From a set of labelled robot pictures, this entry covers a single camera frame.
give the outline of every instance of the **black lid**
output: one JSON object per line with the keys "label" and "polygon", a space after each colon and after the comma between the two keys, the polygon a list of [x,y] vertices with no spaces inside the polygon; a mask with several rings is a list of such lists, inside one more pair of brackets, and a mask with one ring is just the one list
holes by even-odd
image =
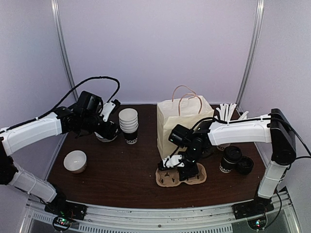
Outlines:
{"label": "black lid", "polygon": [[242,158],[242,151],[238,147],[227,147],[224,152],[225,159],[231,163],[236,163]]}
{"label": "black lid", "polygon": [[253,160],[246,156],[242,156],[241,160],[236,164],[235,169],[238,173],[242,175],[247,175],[253,170],[253,167]]}

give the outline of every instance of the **paper bag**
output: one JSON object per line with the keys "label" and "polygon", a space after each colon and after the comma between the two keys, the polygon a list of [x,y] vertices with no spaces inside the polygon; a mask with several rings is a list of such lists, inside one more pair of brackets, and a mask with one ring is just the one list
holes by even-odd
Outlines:
{"label": "paper bag", "polygon": [[157,104],[157,147],[162,159],[171,155],[177,147],[169,141],[171,131],[177,124],[190,129],[200,119],[214,115],[214,110],[206,99],[203,96],[196,95],[187,86],[184,87],[192,93],[185,94],[180,99],[174,99],[175,91],[181,86],[184,85],[180,85],[174,90],[171,100]]}

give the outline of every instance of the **bag handle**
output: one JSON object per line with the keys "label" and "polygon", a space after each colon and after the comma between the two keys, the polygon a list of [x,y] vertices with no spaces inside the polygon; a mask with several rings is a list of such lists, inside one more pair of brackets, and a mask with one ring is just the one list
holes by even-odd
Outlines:
{"label": "bag handle", "polygon": [[198,114],[200,114],[200,112],[201,112],[201,110],[202,110],[202,106],[203,106],[203,104],[202,104],[202,100],[201,100],[201,98],[200,97],[198,97],[196,94],[194,94],[194,93],[188,93],[188,94],[185,94],[185,95],[183,95],[183,97],[182,98],[180,98],[180,100],[179,100],[179,103],[178,103],[178,115],[180,116],[180,103],[181,103],[181,100],[185,97],[185,96],[193,96],[193,97],[197,97],[199,100],[200,100],[200,104],[201,104],[201,107],[200,107],[200,110],[199,110],[199,113]]}
{"label": "bag handle", "polygon": [[175,95],[175,91],[180,88],[181,86],[187,88],[189,91],[191,91],[193,94],[196,95],[195,91],[191,90],[189,87],[187,87],[186,85],[179,85],[178,87],[175,88],[175,90],[173,91],[173,94],[172,94],[172,102],[174,101],[174,95]]}

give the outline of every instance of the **white wall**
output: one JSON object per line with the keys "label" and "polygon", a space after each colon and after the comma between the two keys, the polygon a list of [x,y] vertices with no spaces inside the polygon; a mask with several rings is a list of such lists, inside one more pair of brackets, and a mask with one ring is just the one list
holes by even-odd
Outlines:
{"label": "white wall", "polygon": [[[311,148],[311,1],[267,0],[242,109],[252,116],[283,111]],[[265,159],[271,147],[261,144]],[[307,155],[297,142],[298,156]],[[311,232],[311,160],[297,160],[283,182],[304,233]]]}
{"label": "white wall", "polygon": [[[0,0],[0,128],[51,109],[69,90],[50,1]],[[70,97],[67,104],[73,102]],[[13,155],[44,178],[60,137],[45,139]],[[0,232],[17,232],[27,196],[0,186]]]}
{"label": "white wall", "polygon": [[[256,0],[59,1],[75,82],[118,78],[122,103],[169,99],[179,84],[211,103],[234,102],[256,8]],[[115,84],[85,87],[106,99]]]}

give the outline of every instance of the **dark brown tabletop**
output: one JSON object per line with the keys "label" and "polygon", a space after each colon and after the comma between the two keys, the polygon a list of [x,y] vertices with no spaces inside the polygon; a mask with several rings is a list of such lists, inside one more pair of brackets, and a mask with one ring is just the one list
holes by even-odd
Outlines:
{"label": "dark brown tabletop", "polygon": [[[241,175],[219,170],[222,152],[200,161],[207,171],[205,183],[180,184],[164,188],[156,184],[155,172],[161,158],[156,146],[156,105],[123,105],[138,111],[138,142],[126,144],[123,135],[110,143],[90,135],[74,139],[69,133],[48,181],[59,186],[68,200],[94,205],[125,208],[180,208],[225,204],[252,199],[265,167],[253,143],[235,144],[254,161],[253,171]],[[112,119],[118,121],[117,111]],[[63,166],[65,156],[73,150],[87,155],[87,167],[81,174],[72,174]]]}

